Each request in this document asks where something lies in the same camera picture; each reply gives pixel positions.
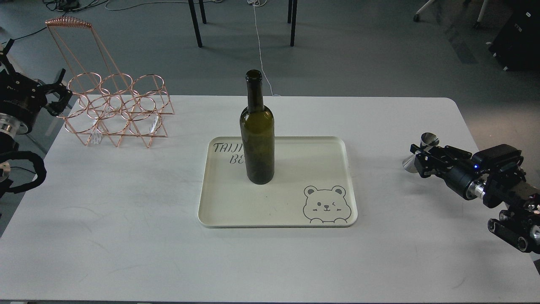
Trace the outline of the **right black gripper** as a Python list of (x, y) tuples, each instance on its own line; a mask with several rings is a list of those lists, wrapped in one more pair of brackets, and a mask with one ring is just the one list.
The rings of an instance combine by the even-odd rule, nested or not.
[(521, 169), (521, 150), (500, 144), (471, 154), (452, 146), (415, 144), (410, 152), (416, 154), (416, 168), (422, 178), (435, 175), (465, 200), (515, 201), (519, 187), (525, 186)]

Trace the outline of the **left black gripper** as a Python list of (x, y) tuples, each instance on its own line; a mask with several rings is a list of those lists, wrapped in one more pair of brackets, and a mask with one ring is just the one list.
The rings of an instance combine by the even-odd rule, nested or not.
[[(52, 116), (62, 114), (73, 92), (62, 82), (66, 73), (64, 68), (60, 69), (56, 81), (50, 84), (39, 84), (17, 73), (8, 58), (14, 42), (14, 39), (8, 40), (0, 52), (1, 66), (4, 67), (0, 74), (0, 111), (1, 114), (17, 119), (20, 124), (17, 133), (25, 134), (32, 131), (42, 108)], [(48, 102), (46, 97), (50, 94), (56, 96), (57, 100)]]

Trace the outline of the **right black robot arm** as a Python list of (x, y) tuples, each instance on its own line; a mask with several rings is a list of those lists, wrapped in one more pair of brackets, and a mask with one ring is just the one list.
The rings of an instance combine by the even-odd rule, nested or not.
[(521, 168), (521, 150), (500, 144), (475, 154), (452, 146), (412, 144), (413, 166), (420, 177), (436, 176), (461, 198), (481, 199), (492, 209), (505, 204), (488, 230), (517, 250), (539, 253), (539, 190)]

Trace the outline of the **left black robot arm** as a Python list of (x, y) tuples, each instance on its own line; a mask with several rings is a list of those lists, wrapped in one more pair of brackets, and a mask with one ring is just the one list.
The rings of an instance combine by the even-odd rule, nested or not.
[[(16, 135), (28, 134), (32, 131), (38, 114), (46, 109), (52, 116), (63, 113), (73, 96), (73, 92), (62, 83), (65, 69), (61, 69), (56, 81), (44, 84), (31, 79), (17, 71), (8, 59), (15, 40), (10, 39), (0, 52), (0, 162), (1, 162), (1, 195), (5, 193), (22, 193), (37, 188), (46, 179), (46, 168), (43, 158), (31, 151), (19, 150)], [(22, 185), (13, 186), (9, 178), (10, 161), (29, 161), (33, 165), (35, 180)]]

